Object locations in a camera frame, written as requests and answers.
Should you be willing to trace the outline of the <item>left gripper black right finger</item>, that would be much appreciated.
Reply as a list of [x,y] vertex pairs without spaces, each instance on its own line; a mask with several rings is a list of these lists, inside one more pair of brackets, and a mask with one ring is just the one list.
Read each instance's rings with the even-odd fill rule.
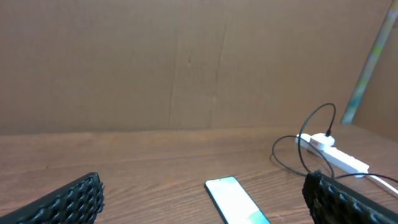
[[397,224],[397,213],[322,174],[308,173],[302,194],[316,224]]

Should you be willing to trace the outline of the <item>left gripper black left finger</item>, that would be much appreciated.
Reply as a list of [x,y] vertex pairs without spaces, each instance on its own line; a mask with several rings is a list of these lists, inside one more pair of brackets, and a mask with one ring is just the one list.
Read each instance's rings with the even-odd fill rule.
[[1,224],[94,223],[104,208],[104,184],[90,172],[1,217]]

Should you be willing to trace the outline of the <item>Samsung Galaxy smartphone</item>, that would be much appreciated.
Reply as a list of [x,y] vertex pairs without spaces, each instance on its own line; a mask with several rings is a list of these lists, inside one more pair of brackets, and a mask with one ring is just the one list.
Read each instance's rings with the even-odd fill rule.
[[227,224],[271,224],[234,176],[207,180],[205,188]]

